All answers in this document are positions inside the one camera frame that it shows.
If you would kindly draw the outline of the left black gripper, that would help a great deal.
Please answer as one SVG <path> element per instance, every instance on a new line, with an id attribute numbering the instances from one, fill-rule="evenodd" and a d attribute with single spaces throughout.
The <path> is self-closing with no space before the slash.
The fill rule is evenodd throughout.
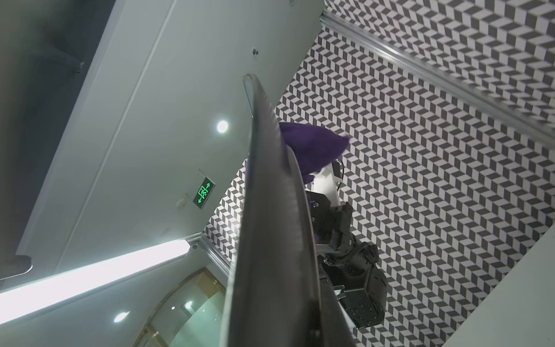
<path id="1" fill-rule="evenodd" d="M 346 202 L 332 207 L 325 195 L 316 192 L 306 191 L 306 197 L 318 253 L 346 256 L 354 248 L 350 232 L 352 206 Z"/>

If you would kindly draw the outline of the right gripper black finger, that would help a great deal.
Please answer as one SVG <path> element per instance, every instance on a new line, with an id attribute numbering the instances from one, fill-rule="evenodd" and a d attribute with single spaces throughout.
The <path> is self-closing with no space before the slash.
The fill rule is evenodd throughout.
<path id="1" fill-rule="evenodd" d="M 350 328 L 345 321 L 337 295 L 328 275 L 319 266 L 320 320 L 322 345 L 348 347 L 355 346 Z"/>

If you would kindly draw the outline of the dark teal square plate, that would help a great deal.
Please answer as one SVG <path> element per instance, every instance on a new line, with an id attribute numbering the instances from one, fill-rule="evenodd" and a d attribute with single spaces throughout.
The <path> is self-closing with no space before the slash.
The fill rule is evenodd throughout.
<path id="1" fill-rule="evenodd" d="M 251 145 L 221 345 L 320 346 L 317 257 L 299 165 L 257 76 L 243 83 Z"/>

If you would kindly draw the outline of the purple cloth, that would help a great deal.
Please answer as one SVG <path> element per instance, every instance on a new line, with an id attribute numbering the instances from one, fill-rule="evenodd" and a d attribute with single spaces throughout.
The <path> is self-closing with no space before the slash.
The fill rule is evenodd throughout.
<path id="1" fill-rule="evenodd" d="M 252 122 L 254 149 L 245 164 L 245 186 L 259 189 L 306 185 L 314 174 L 339 159 L 350 138 L 324 127 L 292 122 Z"/>

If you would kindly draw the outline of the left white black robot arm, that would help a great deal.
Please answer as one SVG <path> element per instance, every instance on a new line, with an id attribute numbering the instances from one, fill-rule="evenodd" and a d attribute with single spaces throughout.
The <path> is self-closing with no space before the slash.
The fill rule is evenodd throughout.
<path id="1" fill-rule="evenodd" d="M 388 285 L 378 267 L 377 245 L 357 240 L 350 231 L 354 210 L 349 203 L 333 207 L 323 194 L 307 191 L 306 196 L 319 262 L 340 292 L 339 304 L 357 328 L 382 324 Z"/>

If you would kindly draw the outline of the green exit sign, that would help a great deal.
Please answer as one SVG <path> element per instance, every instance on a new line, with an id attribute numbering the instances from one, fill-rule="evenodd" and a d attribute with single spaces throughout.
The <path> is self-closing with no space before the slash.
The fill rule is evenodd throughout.
<path id="1" fill-rule="evenodd" d="M 214 189 L 215 183 L 210 178 L 205 177 L 193 196 L 192 202 L 202 210 Z"/>

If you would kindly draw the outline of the ceiling strip light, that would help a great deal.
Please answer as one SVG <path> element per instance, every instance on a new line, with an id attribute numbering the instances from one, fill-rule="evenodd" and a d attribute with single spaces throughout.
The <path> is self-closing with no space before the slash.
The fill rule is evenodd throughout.
<path id="1" fill-rule="evenodd" d="M 191 245 L 185 239 L 169 241 L 2 292 L 1 324 L 182 257 L 190 248 Z"/>

